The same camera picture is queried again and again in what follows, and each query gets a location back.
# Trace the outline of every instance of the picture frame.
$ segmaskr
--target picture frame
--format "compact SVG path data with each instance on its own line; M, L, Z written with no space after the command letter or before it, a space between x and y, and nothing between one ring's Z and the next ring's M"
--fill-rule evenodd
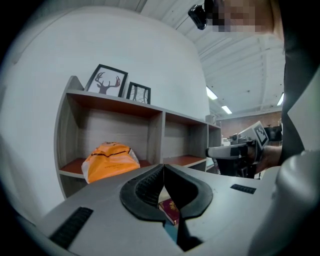
M130 82L126 98L140 103L151 104L151 88Z
M92 73L84 90L92 93L122 97L127 76L128 73L125 71L99 64Z

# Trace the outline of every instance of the orange plastic bag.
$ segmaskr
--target orange plastic bag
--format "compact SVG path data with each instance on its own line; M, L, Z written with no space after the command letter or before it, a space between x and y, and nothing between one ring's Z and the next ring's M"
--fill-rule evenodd
M138 168L140 168L140 164L133 150L117 142L102 143L81 166L87 183Z

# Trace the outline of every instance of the ceiling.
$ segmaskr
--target ceiling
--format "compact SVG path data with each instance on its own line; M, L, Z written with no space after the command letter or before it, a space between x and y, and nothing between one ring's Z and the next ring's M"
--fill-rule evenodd
M198 30L188 16L204 0L50 0L32 20L67 8L112 6L159 20L190 39L199 54L207 86L218 99L209 99L218 120L281 111L284 91L283 42L272 35ZM221 108L228 106L232 114Z

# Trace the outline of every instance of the shelving unit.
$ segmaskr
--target shelving unit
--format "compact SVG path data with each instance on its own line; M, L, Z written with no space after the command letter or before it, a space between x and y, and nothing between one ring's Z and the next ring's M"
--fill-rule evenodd
M220 145L221 131L160 107L84 91L71 76L58 108L54 139L58 179L67 198L87 184L81 165L103 142L130 146L141 167L164 163L205 171L205 150Z

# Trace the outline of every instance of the red passport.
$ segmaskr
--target red passport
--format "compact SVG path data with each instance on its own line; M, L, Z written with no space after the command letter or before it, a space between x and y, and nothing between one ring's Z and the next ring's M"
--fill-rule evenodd
M171 198L160 202L159 209L164 212L173 225L177 225L179 223L180 212Z

